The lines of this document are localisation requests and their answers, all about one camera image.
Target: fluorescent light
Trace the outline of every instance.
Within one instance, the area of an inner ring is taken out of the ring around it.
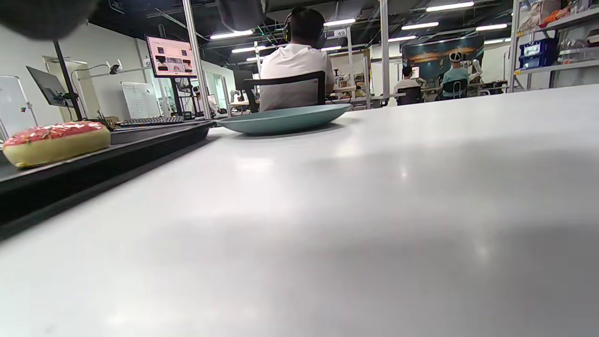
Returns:
[[[451,5],[442,5],[442,6],[428,7],[426,9],[426,11],[427,12],[434,12],[434,11],[453,10],[453,9],[456,9],[456,8],[471,7],[473,5],[474,5],[473,1],[470,1],[470,2],[461,2],[459,4],[451,4]]]
[[[500,25],[491,25],[491,26],[480,26],[477,27],[477,31],[488,31],[490,29],[503,29],[507,27],[507,23],[502,23]]]
[[[418,25],[403,26],[403,27],[401,27],[401,29],[402,30],[417,29],[417,28],[435,27],[438,25],[439,25],[438,22],[429,22],[429,23],[420,23]]]
[[[258,46],[258,50],[264,50],[266,49],[265,46]],[[233,49],[231,50],[231,53],[245,53],[245,52],[254,52],[256,51],[256,49],[254,47],[248,47],[248,48],[239,48],[239,49]]]
[[[331,21],[325,22],[325,26],[340,26],[340,25],[348,25],[350,23],[356,22],[356,19],[347,19],[347,20],[339,20],[339,21]]]
[[[253,31],[249,30],[249,31],[241,31],[241,32],[231,32],[231,33],[225,33],[225,34],[215,34],[212,35],[210,37],[211,40],[218,40],[220,38],[231,38],[231,37],[238,37],[238,36],[245,36],[245,35],[252,35]]]
[[[395,38],[390,38],[389,42],[405,41],[405,40],[411,40],[413,38],[416,38],[416,37],[414,35],[412,35],[412,36],[404,36],[404,37],[395,37]]]
[[[321,50],[322,50],[323,52],[327,52],[327,51],[329,51],[329,50],[339,50],[339,49],[341,49],[341,46],[337,46],[337,47],[327,47],[327,48],[322,48]]]
[[[485,44],[494,44],[494,43],[503,43],[504,40],[500,38],[499,40],[485,40]]]

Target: white table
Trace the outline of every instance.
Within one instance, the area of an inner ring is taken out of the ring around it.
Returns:
[[[217,130],[2,243],[0,336],[596,336],[598,91]]]

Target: poster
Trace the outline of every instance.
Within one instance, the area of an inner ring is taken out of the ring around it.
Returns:
[[[403,64],[410,65],[413,68],[418,67],[419,77],[426,81],[429,88],[437,88],[440,85],[439,78],[451,68],[449,54],[460,52],[464,55],[463,60],[466,67],[472,73],[474,71],[469,67],[473,59],[479,60],[482,65],[483,46],[485,38],[483,35],[474,35],[471,37],[456,38],[432,43],[412,44],[404,47]]]

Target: person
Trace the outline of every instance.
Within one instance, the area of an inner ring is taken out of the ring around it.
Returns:
[[[317,49],[324,24],[325,18],[318,11],[294,8],[286,20],[289,44],[266,56],[260,78],[279,79],[324,71],[326,93],[332,93],[335,75],[331,59]],[[316,88],[312,81],[261,86],[260,111],[316,105]]]
[[[468,74],[468,71],[464,69],[464,67],[462,67],[462,59],[462,53],[452,52],[451,54],[449,54],[449,60],[451,61],[451,69],[448,70],[445,73],[445,75],[443,75],[443,82],[441,83],[441,87],[443,87],[443,85],[448,82],[466,80],[466,87],[462,88],[462,90],[459,93],[460,97],[465,97],[466,90],[468,89],[468,84],[470,84],[470,81],[482,75],[483,72],[480,69],[479,61],[477,59],[474,59],[472,60],[472,65],[474,66],[476,72],[472,75]],[[454,96],[453,92],[448,92],[445,90],[443,90],[441,94],[445,98],[450,98]]]
[[[410,66],[406,66],[401,70],[401,73],[403,74],[403,79],[401,81],[399,81],[394,87],[393,87],[393,92],[392,94],[396,94],[397,90],[399,89],[404,89],[404,88],[412,88],[415,86],[420,86],[420,83],[418,83],[416,80],[413,80],[411,77],[414,74],[414,71],[412,70],[412,67]]]

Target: shelf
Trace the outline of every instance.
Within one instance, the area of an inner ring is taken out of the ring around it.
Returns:
[[[596,19],[599,17],[599,7],[592,8],[590,10],[586,10],[582,13],[570,15],[567,17],[563,17],[557,21],[551,22],[545,28],[537,28],[535,31],[530,32],[517,32],[516,37],[521,37],[526,34],[532,34],[536,32],[544,32],[544,31],[553,31],[556,29],[564,29],[568,27],[573,27],[580,25],[581,23],[586,23],[592,19]]]
[[[547,71],[569,70],[569,69],[597,67],[597,66],[599,66],[599,60],[592,60],[592,61],[574,62],[574,63],[568,63],[568,64],[551,65],[548,67],[540,67],[540,68],[533,68],[533,69],[516,70],[516,71],[514,71],[514,75],[545,73]]]

